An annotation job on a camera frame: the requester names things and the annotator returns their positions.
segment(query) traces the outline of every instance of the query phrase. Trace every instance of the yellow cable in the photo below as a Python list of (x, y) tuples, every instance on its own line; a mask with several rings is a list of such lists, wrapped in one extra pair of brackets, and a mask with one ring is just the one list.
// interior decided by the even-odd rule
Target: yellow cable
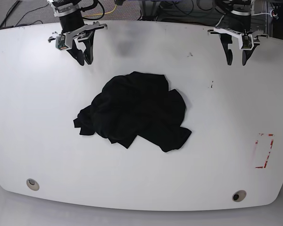
[[(114, 9), (113, 9), (112, 11), (105, 13), (105, 15), (106, 15), (106, 14), (109, 14), (109, 13), (113, 13), (116, 8), (117, 8), (117, 5), (115, 5), (115, 7), (114, 7)], [(101, 16), (101, 15), (103, 15), (103, 14), (102, 14), (102, 13), (97, 13), (97, 14), (92, 14), (92, 15), (86, 15), (86, 16), (84, 16), (84, 17), (89, 17), (89, 16)]]

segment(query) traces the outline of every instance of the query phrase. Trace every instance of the crumpled black shirt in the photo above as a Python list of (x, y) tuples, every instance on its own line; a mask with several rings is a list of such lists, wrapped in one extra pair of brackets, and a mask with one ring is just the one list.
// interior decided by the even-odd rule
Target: crumpled black shirt
[(96, 132), (125, 148), (139, 135), (168, 152), (181, 148), (191, 134), (180, 126), (185, 110), (164, 75), (133, 72), (112, 78), (74, 124), (80, 135)]

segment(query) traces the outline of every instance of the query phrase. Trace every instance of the circular grommet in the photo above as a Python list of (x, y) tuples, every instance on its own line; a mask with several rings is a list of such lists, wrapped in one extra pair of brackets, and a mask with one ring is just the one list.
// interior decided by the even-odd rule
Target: circular grommet
[(36, 182), (34, 179), (27, 179), (26, 184), (33, 191), (38, 191), (40, 188), (38, 182)]
[(240, 190), (237, 191), (235, 194), (233, 194), (232, 200), (234, 202), (241, 202), (245, 197), (246, 197), (246, 191)]

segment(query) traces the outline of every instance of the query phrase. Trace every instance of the white tabletop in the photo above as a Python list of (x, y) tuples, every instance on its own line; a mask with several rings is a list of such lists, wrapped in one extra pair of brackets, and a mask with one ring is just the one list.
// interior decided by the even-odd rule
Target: white tabletop
[[(2, 188), (130, 210), (273, 202), (283, 183), (283, 41), (261, 38), (242, 66), (233, 40), (233, 65), (227, 66), (219, 37), (208, 36), (208, 27), (106, 23), (108, 30), (95, 34), (94, 62), (85, 66), (47, 42), (59, 24), (0, 31)], [(165, 74), (182, 94), (183, 127), (193, 133), (180, 150), (164, 153), (141, 137), (127, 150), (74, 128), (73, 119), (112, 77), (132, 71)], [(27, 187), (29, 178), (39, 191)], [(239, 190), (247, 196), (233, 202)]]

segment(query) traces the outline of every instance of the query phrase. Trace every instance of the black cloth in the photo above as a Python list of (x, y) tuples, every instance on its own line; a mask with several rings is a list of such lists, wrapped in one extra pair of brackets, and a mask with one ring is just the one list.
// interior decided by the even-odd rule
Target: black cloth
[(95, 132), (128, 148), (137, 135), (164, 152), (179, 149), (191, 131), (180, 127), (186, 106), (164, 75), (133, 72), (112, 78), (74, 120), (80, 135)]

